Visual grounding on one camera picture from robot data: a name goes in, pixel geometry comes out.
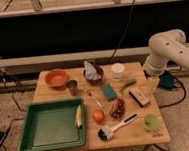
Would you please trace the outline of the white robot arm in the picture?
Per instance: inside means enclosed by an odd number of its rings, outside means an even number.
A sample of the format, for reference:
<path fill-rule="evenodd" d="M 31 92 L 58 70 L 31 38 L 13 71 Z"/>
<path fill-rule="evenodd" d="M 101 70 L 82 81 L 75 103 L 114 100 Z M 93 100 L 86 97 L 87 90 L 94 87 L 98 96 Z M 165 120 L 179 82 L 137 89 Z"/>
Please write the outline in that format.
<path fill-rule="evenodd" d="M 189 71 L 189 48 L 184 45 L 185 41 L 186 35 L 179 29 L 156 33 L 149 38 L 150 53 L 142 68 L 148 75 L 151 93 L 157 89 L 160 81 L 158 76 L 166 70 L 169 61 Z"/>

